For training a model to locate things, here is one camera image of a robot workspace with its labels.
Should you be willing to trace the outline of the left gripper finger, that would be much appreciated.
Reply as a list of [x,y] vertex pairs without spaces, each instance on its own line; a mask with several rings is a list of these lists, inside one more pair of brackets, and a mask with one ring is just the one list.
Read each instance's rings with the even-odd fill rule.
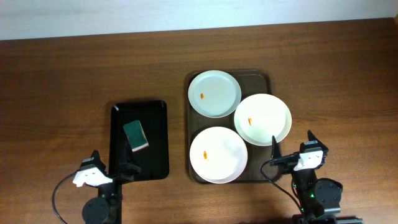
[[105,170],[106,166],[100,159],[98,150],[94,150],[90,156],[90,164],[97,167],[99,170]]
[[135,161],[133,151],[128,142],[125,142],[124,149],[119,158],[119,176],[121,182],[134,182],[134,176],[141,173],[141,167]]

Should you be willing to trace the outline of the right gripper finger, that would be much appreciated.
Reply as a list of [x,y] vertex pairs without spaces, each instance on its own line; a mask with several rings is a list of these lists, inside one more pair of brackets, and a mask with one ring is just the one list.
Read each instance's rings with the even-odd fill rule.
[[279,143],[276,141],[275,136],[272,137],[272,154],[271,154],[271,166],[279,166],[283,163],[282,154],[280,151]]
[[326,146],[311,132],[311,130],[307,131],[307,136],[309,141],[316,141],[317,144],[322,148],[326,149]]

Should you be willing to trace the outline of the green and white sponge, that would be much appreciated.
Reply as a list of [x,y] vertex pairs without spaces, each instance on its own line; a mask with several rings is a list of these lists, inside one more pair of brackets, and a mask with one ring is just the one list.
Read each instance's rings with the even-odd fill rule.
[[149,146],[146,135],[139,120],[132,121],[123,126],[132,152],[139,151]]

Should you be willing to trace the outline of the white plate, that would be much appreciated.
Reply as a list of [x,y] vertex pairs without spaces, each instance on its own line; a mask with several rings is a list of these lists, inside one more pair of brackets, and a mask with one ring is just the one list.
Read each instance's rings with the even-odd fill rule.
[[278,97],[259,93],[240,102],[234,113],[238,134],[256,146],[270,146],[272,138],[281,142],[292,127],[292,115]]
[[193,170],[207,182],[225,184],[237,179],[246,168],[248,150],[235,131],[224,127],[202,130],[190,146]]

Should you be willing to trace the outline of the white plate front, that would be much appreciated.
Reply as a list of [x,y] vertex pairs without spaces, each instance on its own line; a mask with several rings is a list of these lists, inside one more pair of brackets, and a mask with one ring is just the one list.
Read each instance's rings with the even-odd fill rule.
[[235,131],[224,127],[202,130],[190,146],[193,170],[207,182],[225,184],[237,179],[246,168],[248,150]]

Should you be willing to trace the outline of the pale blue-white plate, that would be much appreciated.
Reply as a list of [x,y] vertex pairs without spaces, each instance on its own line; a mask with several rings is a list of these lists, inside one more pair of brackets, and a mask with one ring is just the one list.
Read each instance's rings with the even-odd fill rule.
[[191,107],[208,118],[222,118],[231,114],[242,97],[238,81],[220,70],[209,70],[197,75],[188,86]]

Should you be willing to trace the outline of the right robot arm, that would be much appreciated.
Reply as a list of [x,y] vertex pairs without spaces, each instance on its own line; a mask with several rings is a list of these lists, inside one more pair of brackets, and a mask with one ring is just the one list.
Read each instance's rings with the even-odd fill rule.
[[340,201],[343,185],[328,178],[319,179],[315,171],[325,163],[329,149],[311,132],[307,132],[308,141],[300,144],[300,150],[282,156],[276,138],[272,137],[271,159],[262,166],[278,166],[282,174],[290,174],[292,194],[287,193],[273,180],[261,174],[272,185],[294,201],[300,213],[292,217],[292,223],[362,223],[363,219],[356,217],[338,218],[341,212]]

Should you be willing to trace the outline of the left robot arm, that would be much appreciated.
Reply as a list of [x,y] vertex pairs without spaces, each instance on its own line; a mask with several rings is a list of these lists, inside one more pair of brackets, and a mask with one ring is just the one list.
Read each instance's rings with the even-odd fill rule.
[[87,201],[82,210],[85,223],[121,223],[122,185],[135,181],[134,176],[141,173],[141,167],[133,158],[129,143],[123,149],[110,150],[111,171],[105,171],[100,154],[94,150],[84,159],[73,183],[77,187],[87,185],[98,189],[98,196]]

